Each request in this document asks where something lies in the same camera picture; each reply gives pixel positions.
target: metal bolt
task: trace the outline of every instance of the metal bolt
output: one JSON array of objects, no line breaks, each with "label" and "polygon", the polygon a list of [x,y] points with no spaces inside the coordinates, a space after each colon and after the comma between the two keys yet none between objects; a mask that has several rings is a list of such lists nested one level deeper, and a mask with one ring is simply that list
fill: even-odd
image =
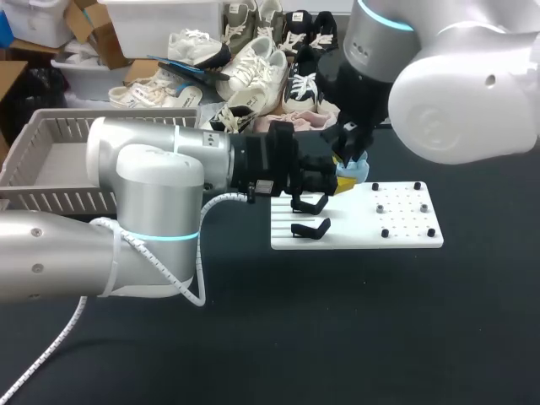
[{"label": "metal bolt", "polygon": [[34,273],[43,273],[44,269],[45,268],[40,263],[37,263],[34,266],[32,266],[32,272],[34,272]]}]

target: robotic arm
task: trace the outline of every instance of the robotic arm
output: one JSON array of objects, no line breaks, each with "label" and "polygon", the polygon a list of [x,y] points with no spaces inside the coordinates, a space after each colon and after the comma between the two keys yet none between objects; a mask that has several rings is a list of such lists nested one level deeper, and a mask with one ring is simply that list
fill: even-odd
[{"label": "robotic arm", "polygon": [[[158,259],[185,287],[193,280],[203,192],[230,187],[259,196],[291,195],[295,211],[319,214],[340,191],[332,157],[300,153],[291,125],[243,136],[146,123],[95,120],[89,133],[89,179],[114,192],[120,228],[50,213],[7,211],[0,221],[0,300],[55,295],[159,298],[179,294],[156,270]],[[323,192],[311,205],[304,191]],[[121,238],[140,240],[152,257]],[[292,229],[310,237],[318,229]]]},{"label": "robotic arm", "polygon": [[342,114],[322,136],[346,163],[389,113],[419,156],[460,164],[530,150],[538,135],[534,0],[354,0],[318,85]]}]

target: yellow object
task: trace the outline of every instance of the yellow object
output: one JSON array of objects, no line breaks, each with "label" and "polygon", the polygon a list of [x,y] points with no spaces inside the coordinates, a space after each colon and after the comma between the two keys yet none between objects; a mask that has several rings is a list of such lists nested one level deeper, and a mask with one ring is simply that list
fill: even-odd
[{"label": "yellow object", "polygon": [[334,192],[334,195],[339,194],[341,192],[347,192],[348,190],[352,190],[356,186],[356,179],[354,178],[348,178],[348,177],[337,177],[337,188]]}]

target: pink fabric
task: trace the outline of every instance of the pink fabric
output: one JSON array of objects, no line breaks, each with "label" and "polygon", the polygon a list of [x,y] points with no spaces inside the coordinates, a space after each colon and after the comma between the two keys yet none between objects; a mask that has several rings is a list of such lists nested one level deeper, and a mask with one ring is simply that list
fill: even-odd
[{"label": "pink fabric", "polygon": [[268,132],[272,121],[292,122],[295,131],[321,131],[334,125],[338,119],[333,112],[323,115],[311,111],[293,112],[282,116],[262,116],[255,120],[253,132]]}]

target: gray plastic basket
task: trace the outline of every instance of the gray plastic basket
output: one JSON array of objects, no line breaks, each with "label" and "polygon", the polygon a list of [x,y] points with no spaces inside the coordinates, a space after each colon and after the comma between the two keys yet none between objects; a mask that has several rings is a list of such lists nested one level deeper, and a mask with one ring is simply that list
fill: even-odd
[{"label": "gray plastic basket", "polygon": [[116,212],[112,192],[86,175],[86,141],[95,118],[163,122],[197,127],[198,109],[38,110],[13,144],[0,172],[0,199],[10,207],[57,213]]}]

